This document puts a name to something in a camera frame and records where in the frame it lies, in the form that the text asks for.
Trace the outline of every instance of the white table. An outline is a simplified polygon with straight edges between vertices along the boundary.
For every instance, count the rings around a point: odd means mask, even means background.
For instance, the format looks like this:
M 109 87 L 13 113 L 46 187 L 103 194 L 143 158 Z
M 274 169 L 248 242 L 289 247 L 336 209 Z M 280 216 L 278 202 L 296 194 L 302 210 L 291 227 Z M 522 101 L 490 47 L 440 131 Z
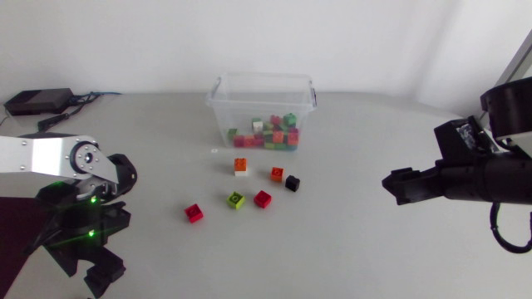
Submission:
M 396 206 L 390 170 L 427 169 L 441 157 L 433 128 L 455 118 L 385 96 L 324 93 L 294 153 L 223 146 L 203 94 L 105 96 L 52 131 L 91 135 L 122 153 L 139 180 L 121 197 L 130 227 L 107 247 L 126 273 L 105 298 L 530 298 L 532 255 L 514 255 L 489 230 L 488 203 L 432 199 Z M 2 135 L 35 131 L 43 116 L 6 120 Z M 250 174 L 235 178 L 234 158 Z M 302 181 L 269 180 L 272 166 Z M 34 196 L 55 179 L 2 174 L 4 196 Z M 273 195 L 266 209 L 259 190 Z M 225 200 L 233 191 L 247 203 Z M 204 219 L 188 223 L 197 203 Z M 504 205 L 501 233 L 524 243 L 526 206 Z M 88 262 L 69 278 L 40 248 L 7 298 L 92 297 Z

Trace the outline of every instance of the power adapter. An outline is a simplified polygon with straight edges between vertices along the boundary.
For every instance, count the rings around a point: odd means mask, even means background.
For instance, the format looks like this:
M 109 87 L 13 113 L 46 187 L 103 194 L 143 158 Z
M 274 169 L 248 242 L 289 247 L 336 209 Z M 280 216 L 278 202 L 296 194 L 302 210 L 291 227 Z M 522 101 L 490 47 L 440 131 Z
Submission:
M 4 107 L 11 115 L 61 114 L 73 96 L 70 88 L 21 91 Z

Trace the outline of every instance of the clear plastic container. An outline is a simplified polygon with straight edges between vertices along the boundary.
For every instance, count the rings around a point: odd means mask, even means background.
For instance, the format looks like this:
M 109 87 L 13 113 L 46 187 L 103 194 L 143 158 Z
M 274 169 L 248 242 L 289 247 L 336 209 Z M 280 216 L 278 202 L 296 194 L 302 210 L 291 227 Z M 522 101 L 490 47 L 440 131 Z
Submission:
M 316 93 L 306 75 L 225 73 L 207 95 L 228 147 L 296 150 Z

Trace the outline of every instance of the yellow-green cube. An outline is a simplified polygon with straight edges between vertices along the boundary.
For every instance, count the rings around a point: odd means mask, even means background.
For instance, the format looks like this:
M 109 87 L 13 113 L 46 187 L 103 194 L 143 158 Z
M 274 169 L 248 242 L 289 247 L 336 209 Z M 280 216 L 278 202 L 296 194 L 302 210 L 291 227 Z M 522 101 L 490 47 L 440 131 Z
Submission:
M 246 201 L 246 198 L 241 195 L 241 194 L 238 194 L 236 192 L 233 192 L 228 198 L 227 198 L 227 204 L 231 207 L 231 208 L 235 208 L 235 209 L 239 209 L 240 207 L 242 207 L 242 205 L 244 204 L 244 202 Z

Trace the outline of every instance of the black cable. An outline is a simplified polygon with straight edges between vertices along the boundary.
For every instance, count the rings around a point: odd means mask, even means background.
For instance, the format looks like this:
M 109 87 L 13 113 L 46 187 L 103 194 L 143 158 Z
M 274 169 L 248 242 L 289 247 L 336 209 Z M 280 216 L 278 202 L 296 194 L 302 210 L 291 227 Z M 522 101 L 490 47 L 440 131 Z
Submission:
M 495 237 L 495 240 L 497 240 L 497 243 L 502 248 L 512 253 L 527 253 L 532 250 L 532 213 L 530 213 L 530 240 L 524 246 L 516 246 L 512 243 L 509 243 L 502 236 L 500 236 L 499 227 L 497 226 L 497 216 L 499 214 L 499 208 L 500 203 L 493 203 L 493 205 L 491 205 L 490 212 L 491 232 L 493 232 L 493 236 Z
M 50 128 L 52 128 L 54 125 L 59 124 L 60 122 L 64 120 L 68 120 L 72 115 L 77 114 L 78 112 L 83 109 L 83 106 L 92 103 L 97 98 L 103 95 L 121 95 L 119 92 L 93 92 L 86 95 L 81 96 L 73 96 L 70 101 L 70 106 L 79 106 L 77 109 L 70 113 L 63 113 L 60 115 L 53 116 L 51 118 L 41 120 L 37 123 L 38 132 L 37 133 L 44 133 Z

